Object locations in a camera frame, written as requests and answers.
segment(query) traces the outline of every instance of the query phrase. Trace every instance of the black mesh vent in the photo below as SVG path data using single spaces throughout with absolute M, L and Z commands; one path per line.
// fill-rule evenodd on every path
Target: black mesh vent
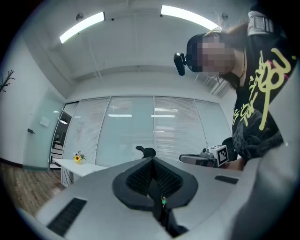
M 169 197 L 182 186 L 182 178 L 157 161 L 150 161 L 129 175 L 126 185 L 133 191 L 147 195 L 152 178 L 165 197 Z
M 71 202 L 51 221 L 48 228 L 63 237 L 86 204 L 86 200 L 73 198 Z

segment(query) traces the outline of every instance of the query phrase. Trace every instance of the person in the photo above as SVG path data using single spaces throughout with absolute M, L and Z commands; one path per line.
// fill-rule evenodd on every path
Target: person
M 249 16 L 252 15 L 268 22 L 258 5 L 250 9 Z M 228 163 L 228 169 L 242 170 L 247 161 L 282 144 L 268 108 L 289 80 L 297 61 L 279 26 L 261 34 L 250 34 L 251 28 L 253 25 L 246 22 L 227 32 L 198 34 L 187 43 L 186 63 L 192 71 L 217 73 L 236 91 L 232 141 L 241 158 Z

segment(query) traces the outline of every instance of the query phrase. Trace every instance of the black cable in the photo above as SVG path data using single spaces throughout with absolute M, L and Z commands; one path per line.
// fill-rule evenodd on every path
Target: black cable
M 67 181 L 67 186 L 70 186 L 69 183 L 68 183 L 68 180 L 67 180 L 66 169 L 65 168 L 64 168 L 64 173 L 65 173 L 65 178 L 66 178 L 66 181 Z
M 69 175 L 69 173 L 68 173 L 68 171 L 67 171 L 67 175 L 69 176 L 69 178 L 70 178 L 70 175 Z M 73 181 L 72 181 L 72 179 L 70 178 L 70 181 L 71 181 L 71 183 L 73 183 Z

